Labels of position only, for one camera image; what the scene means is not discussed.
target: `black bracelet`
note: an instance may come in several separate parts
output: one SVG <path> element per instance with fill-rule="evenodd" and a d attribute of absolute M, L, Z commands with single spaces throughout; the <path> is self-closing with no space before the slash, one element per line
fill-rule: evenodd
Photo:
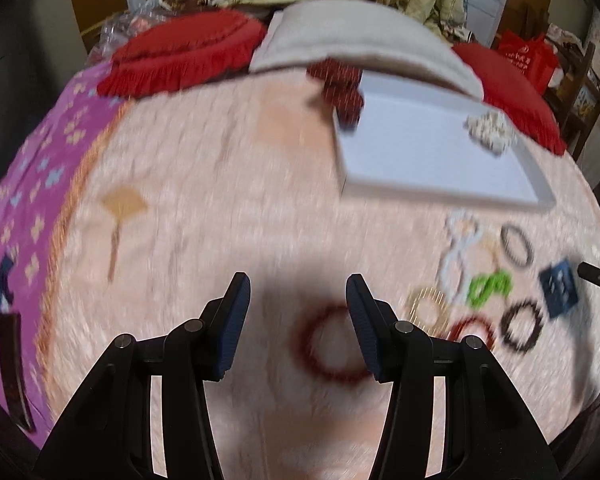
<path fill-rule="evenodd" d="M 524 343 L 521 343 L 513 339 L 510 332 L 510 325 L 517 314 L 524 308 L 531 310 L 536 318 L 536 324 L 531 332 L 531 335 L 529 336 L 529 339 L 527 339 Z M 538 339 L 540 339 L 540 333 L 542 332 L 542 314 L 540 314 L 538 304 L 532 300 L 525 300 L 511 305 L 511 307 L 509 307 L 509 309 L 503 314 L 502 319 L 500 320 L 500 332 L 502 332 L 502 340 L 505 345 L 513 348 L 516 352 L 529 352 L 529 350 L 536 346 Z"/>
<path fill-rule="evenodd" d="M 522 243 L 525 245 L 526 249 L 526 259 L 524 261 L 520 260 L 515 254 L 511 252 L 511 248 L 509 247 L 509 233 L 514 232 L 518 235 Z M 507 258 L 513 263 L 515 266 L 520 267 L 521 269 L 525 269 L 529 267 L 534 261 L 534 249 L 531 246 L 531 242 L 529 238 L 526 237 L 524 231 L 513 224 L 504 224 L 502 229 L 500 230 L 500 240 L 502 241 L 502 247 L 504 249 L 504 253 L 507 255 Z"/>

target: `white bracelet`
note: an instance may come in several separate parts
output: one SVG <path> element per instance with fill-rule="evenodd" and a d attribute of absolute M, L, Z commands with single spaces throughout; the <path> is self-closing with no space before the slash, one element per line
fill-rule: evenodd
<path fill-rule="evenodd" d="M 465 221 L 474 226 L 469 234 L 459 232 L 458 222 Z M 440 270 L 438 271 L 438 283 L 440 291 L 445 295 L 446 300 L 451 304 L 466 302 L 469 294 L 469 285 L 471 276 L 469 275 L 469 261 L 466 257 L 466 250 L 476 244 L 482 238 L 482 227 L 474 216 L 467 211 L 459 209 L 453 211 L 446 219 L 446 228 L 451 237 L 451 247 L 442 259 Z M 458 260 L 460 265 L 460 282 L 458 288 L 453 290 L 449 285 L 448 267 L 451 261 Z"/>

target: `red fringe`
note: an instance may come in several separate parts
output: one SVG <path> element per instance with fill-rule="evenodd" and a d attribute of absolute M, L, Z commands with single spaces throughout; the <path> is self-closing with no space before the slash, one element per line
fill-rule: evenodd
<path fill-rule="evenodd" d="M 98 84 L 98 95 L 141 98 L 158 92 L 177 92 L 225 72 L 240 70 L 251 62 L 253 51 L 267 33 L 266 28 L 256 23 L 259 28 L 250 31 L 247 37 L 239 32 L 222 43 L 199 50 L 121 62 Z"/>

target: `red bag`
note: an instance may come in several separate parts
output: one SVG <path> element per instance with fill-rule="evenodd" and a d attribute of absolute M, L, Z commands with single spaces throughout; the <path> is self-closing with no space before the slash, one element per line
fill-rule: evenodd
<path fill-rule="evenodd" d="M 522 72 L 540 95 L 546 90 L 560 63 L 553 49 L 544 42 L 544 34 L 525 41 L 506 30 L 498 45 L 498 52 Z"/>

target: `gold bracelet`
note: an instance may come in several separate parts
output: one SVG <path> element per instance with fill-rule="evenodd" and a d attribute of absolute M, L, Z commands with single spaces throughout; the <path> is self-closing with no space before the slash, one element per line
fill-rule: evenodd
<path fill-rule="evenodd" d="M 438 318 L 433 325 L 418 318 L 418 306 L 421 300 L 431 300 L 438 307 Z M 432 286 L 426 286 L 409 296 L 409 321 L 424 330 L 430 337 L 445 337 L 449 325 L 449 304 L 445 295 Z"/>

